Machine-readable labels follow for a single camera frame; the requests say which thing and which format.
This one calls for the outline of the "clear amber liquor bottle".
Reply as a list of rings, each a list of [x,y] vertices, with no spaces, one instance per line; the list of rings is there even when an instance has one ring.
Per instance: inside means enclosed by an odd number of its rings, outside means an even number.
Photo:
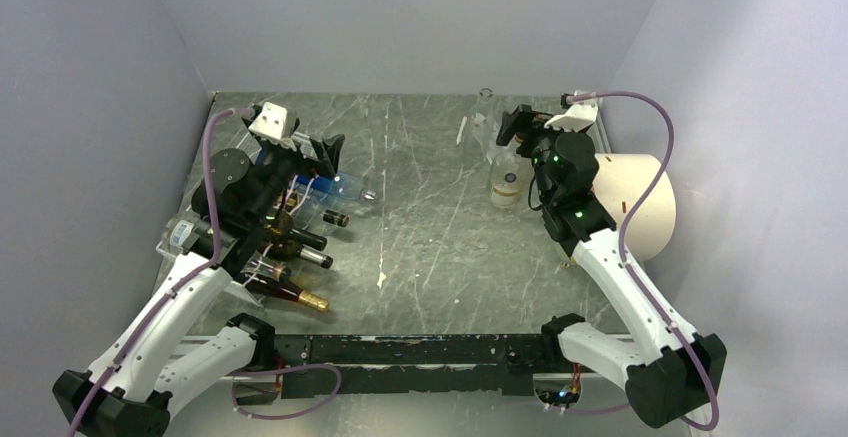
[[[489,173],[489,201],[496,209],[511,209],[529,179],[526,161],[517,150],[518,144],[511,142],[493,157]]]

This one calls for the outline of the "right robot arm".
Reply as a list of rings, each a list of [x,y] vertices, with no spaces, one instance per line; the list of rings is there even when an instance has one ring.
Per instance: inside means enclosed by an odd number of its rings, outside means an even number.
[[[552,320],[539,348],[550,370],[587,367],[622,389],[635,414],[660,428],[709,406],[717,424],[717,391],[727,349],[715,334],[703,336],[660,295],[622,239],[614,218],[593,191],[600,164],[582,130],[551,125],[552,115],[520,105],[502,116],[496,143],[516,144],[534,171],[545,228],[565,255],[588,273],[630,332],[626,344],[576,316]]]

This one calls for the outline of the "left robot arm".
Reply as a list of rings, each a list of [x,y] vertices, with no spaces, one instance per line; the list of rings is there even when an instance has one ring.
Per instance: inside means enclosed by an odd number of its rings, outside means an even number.
[[[244,313],[185,356],[172,353],[201,311],[249,269],[279,195],[301,175],[334,177],[344,142],[340,134],[264,138],[257,162],[235,149],[202,150],[199,221],[171,272],[108,350],[53,386],[70,434],[160,436],[221,378],[280,370],[274,328]]]

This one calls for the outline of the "dark green wine bottle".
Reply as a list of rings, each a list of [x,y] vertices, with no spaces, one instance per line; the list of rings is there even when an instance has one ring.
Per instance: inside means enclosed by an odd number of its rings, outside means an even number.
[[[284,198],[294,196],[278,181],[270,183],[243,180],[215,185],[215,203],[221,230],[220,258],[250,255],[262,243],[285,244],[292,240],[322,251],[324,237],[301,230],[293,222]],[[205,188],[199,187],[192,196],[192,209],[198,221],[183,251],[205,257],[213,254],[214,229]]]

